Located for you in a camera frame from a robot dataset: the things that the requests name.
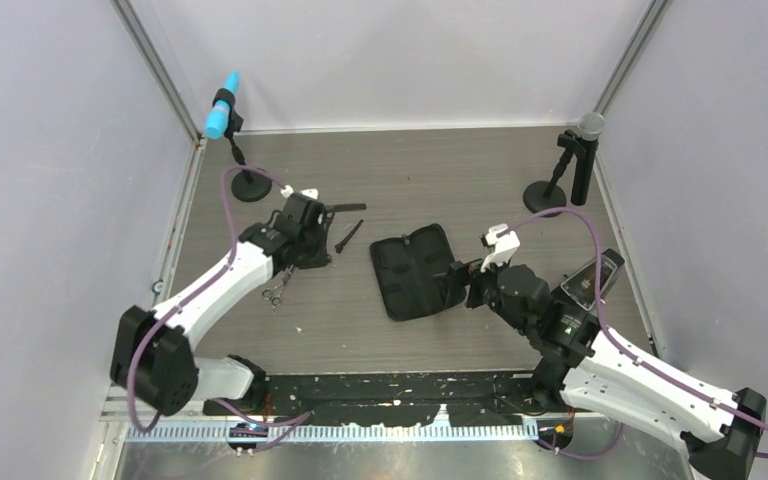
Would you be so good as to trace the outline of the black curved hair clip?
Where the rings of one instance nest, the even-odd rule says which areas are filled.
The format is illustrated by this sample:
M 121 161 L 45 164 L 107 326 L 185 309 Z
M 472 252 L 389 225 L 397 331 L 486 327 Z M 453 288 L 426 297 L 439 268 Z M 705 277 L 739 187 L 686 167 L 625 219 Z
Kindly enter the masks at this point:
M 352 238 L 356 235 L 357 231 L 360 229 L 360 227 L 363 225 L 364 220 L 360 219 L 352 228 L 351 230 L 346 234 L 346 236 L 340 240 L 335 246 L 334 250 L 336 254 L 341 254 L 348 243 L 352 240 Z

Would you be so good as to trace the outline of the black zip tool case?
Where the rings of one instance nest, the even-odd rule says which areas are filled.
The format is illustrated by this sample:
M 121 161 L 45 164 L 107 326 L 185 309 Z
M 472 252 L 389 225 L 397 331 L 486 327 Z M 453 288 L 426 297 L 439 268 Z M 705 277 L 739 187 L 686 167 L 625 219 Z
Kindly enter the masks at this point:
M 375 241 L 369 253 L 385 311 L 393 321 L 436 315 L 466 298 L 464 286 L 444 281 L 455 258 L 437 223 Z

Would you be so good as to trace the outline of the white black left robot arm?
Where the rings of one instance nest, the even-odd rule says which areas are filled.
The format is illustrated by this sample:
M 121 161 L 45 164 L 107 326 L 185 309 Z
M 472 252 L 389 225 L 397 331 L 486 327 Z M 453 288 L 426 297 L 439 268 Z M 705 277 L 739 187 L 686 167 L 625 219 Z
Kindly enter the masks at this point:
M 111 379 L 131 402 L 141 400 L 171 416 L 197 400 L 228 399 L 240 412 L 258 412 L 267 398 L 252 362 L 229 355 L 198 358 L 206 333 L 240 300 L 261 293 L 278 274 L 311 260 L 324 244 L 326 206 L 315 189 L 285 187 L 283 209 L 255 223 L 229 252 L 177 295 L 145 310 L 132 306 L 120 318 Z

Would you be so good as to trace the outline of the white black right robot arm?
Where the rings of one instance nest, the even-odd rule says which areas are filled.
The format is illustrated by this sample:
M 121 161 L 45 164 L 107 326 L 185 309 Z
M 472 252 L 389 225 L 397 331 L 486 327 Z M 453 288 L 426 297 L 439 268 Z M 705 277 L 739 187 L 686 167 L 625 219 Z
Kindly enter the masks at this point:
M 746 479 L 757 455 L 766 399 L 694 380 L 602 331 L 597 318 L 560 301 L 526 265 L 480 268 L 455 262 L 435 278 L 444 299 L 465 297 L 468 308 L 488 307 L 526 337 L 541 359 L 524 390 L 544 410 L 589 410 L 660 440 L 707 479 Z

